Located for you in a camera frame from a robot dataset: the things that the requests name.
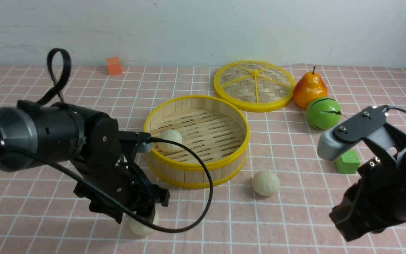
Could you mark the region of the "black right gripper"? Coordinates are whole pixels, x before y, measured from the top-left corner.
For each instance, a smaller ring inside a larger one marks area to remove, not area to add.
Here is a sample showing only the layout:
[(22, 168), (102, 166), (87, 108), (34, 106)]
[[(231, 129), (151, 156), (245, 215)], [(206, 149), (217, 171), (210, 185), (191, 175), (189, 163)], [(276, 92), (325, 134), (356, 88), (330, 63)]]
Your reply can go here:
[(360, 179), (329, 213), (347, 242), (406, 223), (406, 134), (388, 123), (379, 133), (390, 137), (390, 145), (366, 138), (374, 157), (359, 167)]

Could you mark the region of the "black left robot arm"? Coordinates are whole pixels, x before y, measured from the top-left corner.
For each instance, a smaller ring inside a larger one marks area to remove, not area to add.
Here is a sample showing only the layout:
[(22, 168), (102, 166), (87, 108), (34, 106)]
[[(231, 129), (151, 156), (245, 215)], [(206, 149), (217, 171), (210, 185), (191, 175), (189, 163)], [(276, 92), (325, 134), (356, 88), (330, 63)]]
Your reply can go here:
[(55, 163), (70, 161), (87, 182), (145, 220), (155, 216), (156, 204), (168, 206), (170, 192), (151, 183), (134, 162), (151, 136), (120, 131), (118, 121), (102, 111), (60, 102), (31, 111), (2, 107), (0, 130), (6, 147)]

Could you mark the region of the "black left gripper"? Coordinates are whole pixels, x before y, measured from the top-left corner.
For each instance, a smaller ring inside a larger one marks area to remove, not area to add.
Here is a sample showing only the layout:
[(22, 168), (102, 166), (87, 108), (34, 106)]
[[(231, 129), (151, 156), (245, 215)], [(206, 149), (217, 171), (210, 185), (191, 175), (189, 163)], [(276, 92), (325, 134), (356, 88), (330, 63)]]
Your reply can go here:
[(71, 163), (95, 188), (136, 215), (152, 221), (156, 204), (169, 205), (170, 192), (151, 183), (135, 163), (137, 153), (151, 151), (150, 139), (148, 132), (92, 134), (80, 156)]

